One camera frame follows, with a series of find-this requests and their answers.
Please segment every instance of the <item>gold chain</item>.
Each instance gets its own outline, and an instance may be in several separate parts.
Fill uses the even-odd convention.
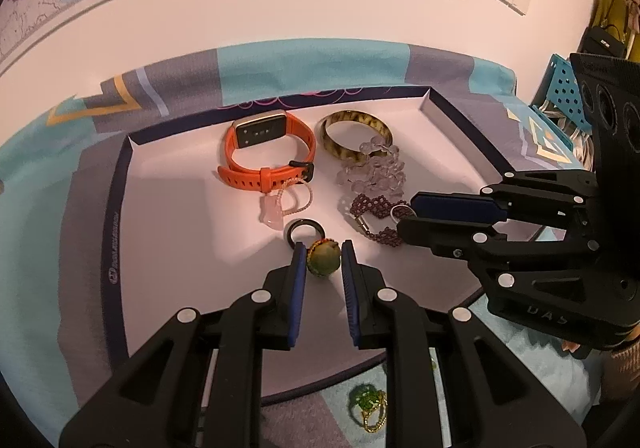
[[[386,404],[386,394],[385,394],[385,392],[380,390],[378,392],[378,397],[380,398],[380,402],[376,403],[371,410],[369,410],[368,412],[365,412],[364,410],[362,411],[363,428],[369,433],[378,432],[385,425],[385,422],[386,422],[386,409],[388,408],[388,406]],[[380,409],[380,415],[378,416],[378,422],[375,425],[370,426],[369,425],[369,417],[371,417],[371,415],[375,411],[377,411],[378,409]]]

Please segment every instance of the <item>orange watch strap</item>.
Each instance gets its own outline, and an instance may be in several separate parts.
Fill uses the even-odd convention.
[[[304,162],[313,162],[316,156],[316,138],[313,131],[300,119],[287,112],[287,134],[295,135],[305,142],[309,148]],[[269,193],[273,189],[281,187],[286,181],[292,178],[299,178],[305,174],[305,167],[282,166],[280,168],[261,168],[258,170],[249,170],[236,163],[233,158],[233,152],[238,148],[236,132],[233,126],[226,131],[225,140],[225,158],[228,167],[218,166],[218,174],[222,181],[233,188],[240,190],[259,191]]]

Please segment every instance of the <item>rose quartz pendant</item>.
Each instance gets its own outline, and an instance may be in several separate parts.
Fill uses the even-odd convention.
[[[262,214],[260,221],[271,229],[282,231],[284,229],[284,215],[277,195],[265,195],[260,199]]]

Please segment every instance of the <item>watch buckle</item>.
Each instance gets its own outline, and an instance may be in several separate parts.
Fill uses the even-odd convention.
[[[289,161],[289,166],[292,168],[304,168],[302,172],[302,180],[311,182],[314,178],[314,164],[311,161]]]

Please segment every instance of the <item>pink beaded string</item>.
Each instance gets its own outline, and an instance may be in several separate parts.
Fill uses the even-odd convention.
[[[296,206],[294,206],[289,209],[282,209],[282,195],[284,194],[284,190],[298,183],[304,184],[306,186],[306,189],[309,190],[309,202],[301,208],[297,208]],[[267,193],[262,197],[262,199],[260,200],[260,205],[262,206],[260,221],[263,224],[268,225],[271,229],[280,231],[284,229],[284,217],[286,217],[287,215],[293,215],[294,213],[299,213],[300,211],[304,211],[311,205],[313,200],[314,193],[308,182],[304,181],[303,179],[297,178],[289,179],[288,181],[285,181],[283,183],[283,185],[275,195],[273,193]]]
[[[306,189],[309,190],[309,202],[306,203],[306,205],[302,206],[301,208],[296,208],[296,206],[293,206],[292,208],[289,208],[289,209],[283,209],[282,210],[283,217],[286,217],[287,215],[293,215],[294,213],[299,213],[300,211],[305,211],[305,209],[311,206],[311,203],[314,201],[314,191],[311,189],[311,185],[303,179],[298,179],[297,177],[294,177],[292,179],[285,181],[282,187],[278,190],[278,194],[276,195],[277,205],[282,207],[282,196],[284,195],[284,190],[296,184],[304,184],[306,186]]]

